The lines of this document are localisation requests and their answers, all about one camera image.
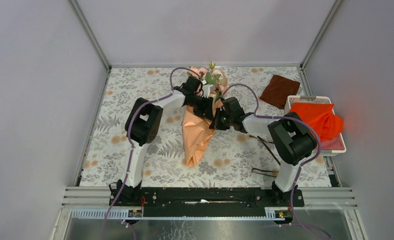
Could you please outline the peach wrapping paper sheet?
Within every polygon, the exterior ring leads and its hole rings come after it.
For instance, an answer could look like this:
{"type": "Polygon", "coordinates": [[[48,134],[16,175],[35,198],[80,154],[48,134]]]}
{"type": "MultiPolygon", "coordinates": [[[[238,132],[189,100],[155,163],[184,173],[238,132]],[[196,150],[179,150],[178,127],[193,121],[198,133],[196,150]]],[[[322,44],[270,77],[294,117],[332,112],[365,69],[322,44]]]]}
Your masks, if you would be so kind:
{"type": "MultiPolygon", "coordinates": [[[[222,106],[220,100],[213,102],[213,112],[222,106]]],[[[187,106],[182,121],[183,143],[185,150],[184,163],[188,167],[195,167],[202,159],[210,139],[215,131],[209,129],[210,120],[193,114],[193,108],[187,106]]]]}

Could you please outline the pink fake rose spray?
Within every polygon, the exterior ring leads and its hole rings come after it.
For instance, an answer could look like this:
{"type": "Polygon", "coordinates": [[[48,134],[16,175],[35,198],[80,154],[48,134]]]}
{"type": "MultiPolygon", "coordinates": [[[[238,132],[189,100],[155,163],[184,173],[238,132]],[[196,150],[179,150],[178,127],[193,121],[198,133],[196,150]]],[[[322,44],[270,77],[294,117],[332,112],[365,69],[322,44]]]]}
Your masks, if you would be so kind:
{"type": "Polygon", "coordinates": [[[218,101],[228,87],[228,80],[224,71],[220,68],[208,71],[204,76],[204,80],[207,84],[214,86],[214,89],[210,90],[209,96],[213,97],[214,102],[218,101]]]}

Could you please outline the large pink fake rose stem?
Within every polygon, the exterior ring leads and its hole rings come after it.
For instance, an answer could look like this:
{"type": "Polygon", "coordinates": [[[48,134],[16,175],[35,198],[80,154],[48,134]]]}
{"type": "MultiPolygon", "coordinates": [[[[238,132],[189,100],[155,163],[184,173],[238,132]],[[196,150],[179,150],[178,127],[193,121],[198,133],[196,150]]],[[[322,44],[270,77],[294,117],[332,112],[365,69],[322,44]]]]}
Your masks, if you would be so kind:
{"type": "Polygon", "coordinates": [[[208,70],[206,68],[204,68],[204,67],[196,68],[196,67],[190,66],[189,69],[190,70],[187,71],[187,74],[189,76],[197,78],[201,81],[205,80],[206,74],[208,72],[208,70]]]}

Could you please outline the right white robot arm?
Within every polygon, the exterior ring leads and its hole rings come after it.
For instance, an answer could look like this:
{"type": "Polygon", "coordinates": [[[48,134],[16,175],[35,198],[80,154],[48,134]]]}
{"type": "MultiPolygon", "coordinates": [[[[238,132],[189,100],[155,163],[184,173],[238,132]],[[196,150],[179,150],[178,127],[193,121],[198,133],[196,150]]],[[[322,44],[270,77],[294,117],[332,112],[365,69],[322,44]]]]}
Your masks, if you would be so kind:
{"type": "Polygon", "coordinates": [[[314,129],[303,122],[295,112],[284,116],[261,116],[245,112],[235,97],[223,98],[222,106],[217,108],[209,128],[254,135],[266,135],[275,145],[281,158],[279,173],[273,182],[271,198],[273,203],[284,206],[291,200],[302,165],[320,150],[320,137],[314,129]]]}

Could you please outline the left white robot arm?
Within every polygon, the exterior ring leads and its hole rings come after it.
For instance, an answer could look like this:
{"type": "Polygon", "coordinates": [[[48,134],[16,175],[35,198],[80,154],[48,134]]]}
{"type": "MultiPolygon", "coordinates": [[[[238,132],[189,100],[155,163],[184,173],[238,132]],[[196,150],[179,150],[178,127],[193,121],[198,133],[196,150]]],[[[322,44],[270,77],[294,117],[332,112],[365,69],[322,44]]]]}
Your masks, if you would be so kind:
{"type": "Polygon", "coordinates": [[[124,127],[130,143],[127,170],[124,179],[118,180],[116,188],[110,190],[112,200],[121,198],[129,206],[138,203],[144,158],[149,144],[157,137],[163,114],[185,106],[191,108],[191,115],[198,120],[211,122],[214,119],[214,98],[209,94],[214,88],[214,85],[190,76],[164,97],[154,100],[140,97],[136,100],[124,127]]]}

